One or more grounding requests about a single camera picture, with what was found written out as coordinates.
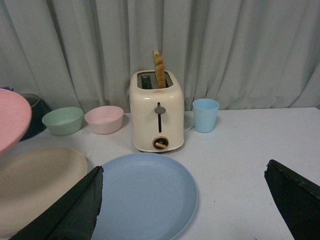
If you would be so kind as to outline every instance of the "toaster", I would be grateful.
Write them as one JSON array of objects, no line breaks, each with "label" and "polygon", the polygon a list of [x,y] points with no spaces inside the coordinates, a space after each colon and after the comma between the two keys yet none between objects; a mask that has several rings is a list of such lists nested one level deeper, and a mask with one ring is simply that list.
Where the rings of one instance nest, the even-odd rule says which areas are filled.
[{"label": "toaster", "polygon": [[130,82],[130,111],[134,146],[142,152],[166,152],[184,143],[185,104],[182,89],[165,70],[159,88],[154,70],[136,72]]}]

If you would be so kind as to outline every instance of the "pink bowl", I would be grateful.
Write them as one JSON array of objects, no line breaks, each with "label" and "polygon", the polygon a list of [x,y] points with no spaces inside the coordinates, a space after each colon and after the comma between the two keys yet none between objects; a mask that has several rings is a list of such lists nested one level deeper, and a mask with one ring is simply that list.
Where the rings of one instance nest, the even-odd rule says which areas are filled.
[{"label": "pink bowl", "polygon": [[118,106],[100,106],[89,111],[84,119],[96,134],[111,134],[122,126],[124,110]]}]

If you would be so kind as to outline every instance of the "bread slice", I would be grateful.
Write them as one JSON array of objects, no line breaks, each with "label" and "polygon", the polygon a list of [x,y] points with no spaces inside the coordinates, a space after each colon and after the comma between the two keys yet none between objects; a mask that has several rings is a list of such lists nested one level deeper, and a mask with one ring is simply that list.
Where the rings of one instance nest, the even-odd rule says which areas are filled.
[{"label": "bread slice", "polygon": [[165,66],[162,53],[159,49],[153,50],[153,62],[155,69],[155,77],[160,89],[166,88]]}]

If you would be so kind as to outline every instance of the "white table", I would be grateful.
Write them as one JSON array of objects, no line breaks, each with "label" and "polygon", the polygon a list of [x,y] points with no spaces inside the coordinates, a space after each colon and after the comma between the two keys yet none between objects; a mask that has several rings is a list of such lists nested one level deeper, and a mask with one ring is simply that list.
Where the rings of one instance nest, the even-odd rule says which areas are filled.
[{"label": "white table", "polygon": [[[184,145],[165,155],[193,175],[199,190],[195,218],[177,240],[293,240],[264,178],[274,159],[320,185],[320,110],[317,108],[220,110],[215,129],[185,132]],[[97,135],[86,124],[71,135],[41,134],[18,143],[0,162],[45,147],[70,147],[94,166],[134,147],[131,115],[122,128]]]}]

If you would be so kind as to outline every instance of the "toaster knob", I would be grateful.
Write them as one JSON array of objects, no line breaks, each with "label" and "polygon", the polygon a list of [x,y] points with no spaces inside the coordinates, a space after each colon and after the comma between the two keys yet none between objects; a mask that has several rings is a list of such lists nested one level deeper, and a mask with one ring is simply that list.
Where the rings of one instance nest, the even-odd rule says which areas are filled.
[{"label": "toaster knob", "polygon": [[153,140],[153,146],[157,150],[166,149],[169,145],[168,138],[165,136],[158,136]]},{"label": "toaster knob", "polygon": [[166,112],[166,109],[163,107],[163,106],[157,106],[155,109],[154,109],[155,113],[156,114],[164,114]]}]

